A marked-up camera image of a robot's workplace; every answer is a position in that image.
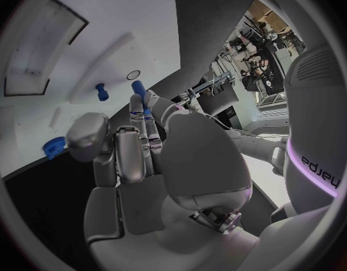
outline person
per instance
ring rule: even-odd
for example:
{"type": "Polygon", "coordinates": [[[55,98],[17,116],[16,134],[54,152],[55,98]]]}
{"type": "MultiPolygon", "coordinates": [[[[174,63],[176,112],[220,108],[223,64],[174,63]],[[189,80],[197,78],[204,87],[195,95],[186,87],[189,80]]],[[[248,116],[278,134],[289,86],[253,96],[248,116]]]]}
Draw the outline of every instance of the person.
{"type": "Polygon", "coordinates": [[[249,39],[247,39],[245,36],[243,36],[240,31],[235,28],[234,29],[235,35],[240,38],[240,40],[245,45],[244,51],[236,51],[232,58],[236,61],[247,61],[251,65],[251,69],[254,70],[257,74],[261,75],[269,65],[269,60],[262,59],[260,53],[258,53],[258,49],[255,45],[253,45],[249,39]]]}

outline glowing purple ring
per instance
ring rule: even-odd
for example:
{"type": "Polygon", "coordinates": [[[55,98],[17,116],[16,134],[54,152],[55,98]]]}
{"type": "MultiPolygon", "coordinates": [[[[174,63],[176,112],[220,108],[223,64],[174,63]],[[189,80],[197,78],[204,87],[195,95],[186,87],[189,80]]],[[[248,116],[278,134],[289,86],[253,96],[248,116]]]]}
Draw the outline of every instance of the glowing purple ring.
{"type": "Polygon", "coordinates": [[[324,185],[322,182],[316,180],[316,178],[314,178],[305,168],[303,168],[303,166],[300,163],[300,160],[298,159],[298,157],[294,153],[292,144],[290,143],[290,139],[288,139],[288,142],[287,142],[287,151],[288,151],[288,155],[289,155],[290,159],[292,160],[293,164],[296,166],[296,168],[298,170],[301,171],[301,173],[303,175],[305,175],[311,182],[315,183],[319,188],[321,188],[323,191],[325,191],[326,193],[328,193],[332,197],[336,198],[338,196],[337,192],[331,190],[326,185],[324,185]]]}

